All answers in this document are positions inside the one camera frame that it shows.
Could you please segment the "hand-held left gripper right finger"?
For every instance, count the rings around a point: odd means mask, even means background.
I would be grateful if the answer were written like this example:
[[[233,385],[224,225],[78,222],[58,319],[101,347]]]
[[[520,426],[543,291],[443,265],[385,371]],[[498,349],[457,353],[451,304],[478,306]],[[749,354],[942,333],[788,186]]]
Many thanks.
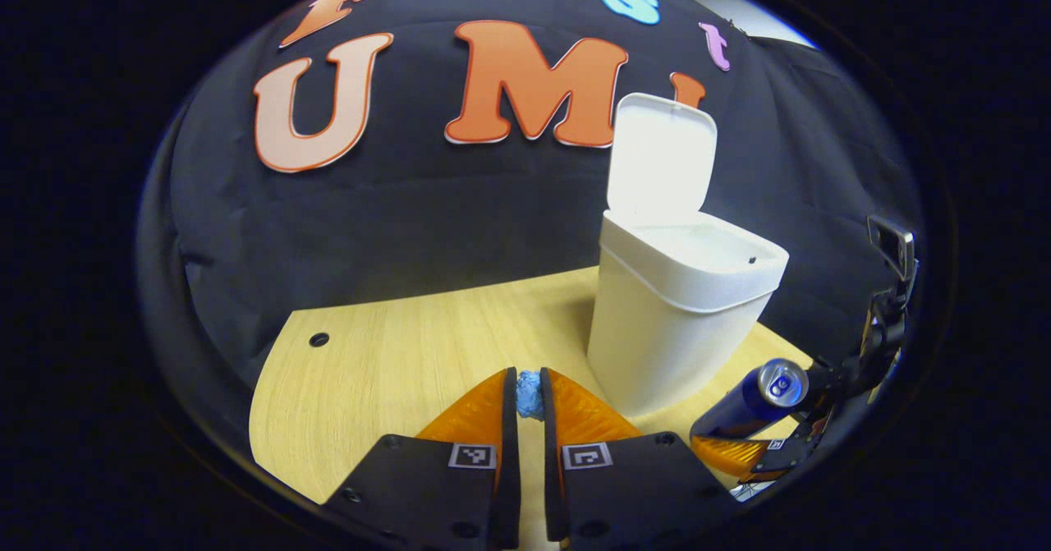
[[[671,431],[642,434],[552,369],[544,400],[547,537],[562,550],[687,550],[739,502]]]

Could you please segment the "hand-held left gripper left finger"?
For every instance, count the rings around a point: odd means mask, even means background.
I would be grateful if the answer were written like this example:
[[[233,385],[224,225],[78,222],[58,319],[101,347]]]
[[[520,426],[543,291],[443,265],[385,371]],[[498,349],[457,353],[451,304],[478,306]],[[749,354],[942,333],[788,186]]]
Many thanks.
[[[388,550],[514,550],[521,543],[514,368],[481,380],[418,434],[385,434],[324,503]]]

